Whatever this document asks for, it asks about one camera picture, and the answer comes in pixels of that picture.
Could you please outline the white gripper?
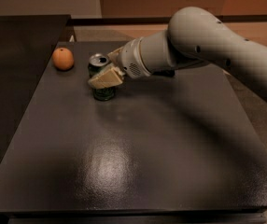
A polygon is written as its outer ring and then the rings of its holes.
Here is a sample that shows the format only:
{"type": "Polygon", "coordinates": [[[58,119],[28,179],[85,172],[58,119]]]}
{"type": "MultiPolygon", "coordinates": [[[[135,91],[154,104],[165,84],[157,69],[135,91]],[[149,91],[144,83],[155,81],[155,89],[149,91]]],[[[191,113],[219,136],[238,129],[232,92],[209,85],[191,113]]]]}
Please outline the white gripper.
{"type": "Polygon", "coordinates": [[[94,89],[106,89],[122,84],[125,73],[131,78],[149,77],[151,73],[146,69],[141,57],[141,41],[142,37],[136,38],[109,52],[107,56],[112,63],[93,75],[88,84],[94,89]]]}

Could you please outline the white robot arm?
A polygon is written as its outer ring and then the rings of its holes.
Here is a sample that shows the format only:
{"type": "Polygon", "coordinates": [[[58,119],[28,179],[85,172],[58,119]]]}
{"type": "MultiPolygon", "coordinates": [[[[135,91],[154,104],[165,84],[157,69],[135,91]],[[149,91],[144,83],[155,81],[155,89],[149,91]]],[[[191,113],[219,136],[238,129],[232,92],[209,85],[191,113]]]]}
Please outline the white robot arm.
{"type": "Polygon", "coordinates": [[[108,64],[89,79],[94,89],[123,79],[214,64],[267,102],[267,47],[245,39],[208,11],[185,7],[165,30],[136,38],[106,55],[108,64]]]}

